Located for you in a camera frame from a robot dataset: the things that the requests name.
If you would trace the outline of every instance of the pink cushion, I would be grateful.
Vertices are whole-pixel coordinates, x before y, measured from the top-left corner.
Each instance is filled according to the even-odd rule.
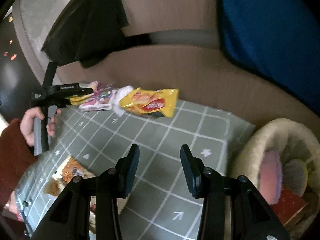
[[[266,152],[260,167],[259,191],[269,205],[277,204],[282,187],[282,165],[278,152]]]

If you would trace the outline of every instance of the black floor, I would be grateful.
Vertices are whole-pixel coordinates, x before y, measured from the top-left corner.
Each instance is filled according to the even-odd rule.
[[[30,108],[31,92],[40,86],[20,48],[11,17],[0,22],[0,113],[8,122],[22,118]]]

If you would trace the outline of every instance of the yellow snack bag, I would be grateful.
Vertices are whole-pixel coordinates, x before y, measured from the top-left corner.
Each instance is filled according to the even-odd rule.
[[[137,88],[120,100],[120,106],[135,114],[160,112],[166,117],[172,117],[178,94],[178,89],[150,91]]]
[[[83,103],[85,103],[87,101],[87,99],[89,97],[91,97],[93,94],[88,94],[88,95],[84,95],[84,96],[73,96],[73,97],[69,97],[68,99],[70,100],[70,103],[73,106],[79,106]]]

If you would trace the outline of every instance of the brown sofa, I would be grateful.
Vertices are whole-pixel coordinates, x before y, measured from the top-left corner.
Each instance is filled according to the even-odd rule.
[[[217,33],[216,0],[122,0],[126,36],[165,30]],[[228,62],[219,51],[190,45],[152,45],[111,53],[89,69],[58,68],[64,83],[100,81],[144,89],[180,89],[180,98],[220,108],[258,127],[278,117],[308,126],[320,139],[320,118],[275,85]]]
[[[320,118],[297,99],[228,62],[217,49],[153,45],[113,52],[84,69],[59,67],[63,83],[99,81],[144,89],[180,89],[180,99],[232,112],[258,127],[278,117],[308,126],[320,139]]]

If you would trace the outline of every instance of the snack bag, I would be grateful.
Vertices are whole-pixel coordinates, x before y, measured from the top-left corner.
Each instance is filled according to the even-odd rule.
[[[178,89],[163,89],[158,91],[136,90],[120,100],[120,106],[135,114],[151,114],[153,117],[172,117],[178,99]]]
[[[89,101],[81,104],[79,110],[86,111],[100,111],[112,109],[112,100],[115,97],[115,90],[101,91],[98,97],[89,98]]]
[[[68,99],[70,100],[70,103],[74,106],[79,106],[79,105],[87,102],[88,98],[91,98],[92,96],[95,95],[95,90],[97,89],[98,84],[99,83],[97,81],[93,81],[90,84],[79,83],[81,88],[92,88],[94,92],[92,94],[88,94],[88,95],[69,97]]]

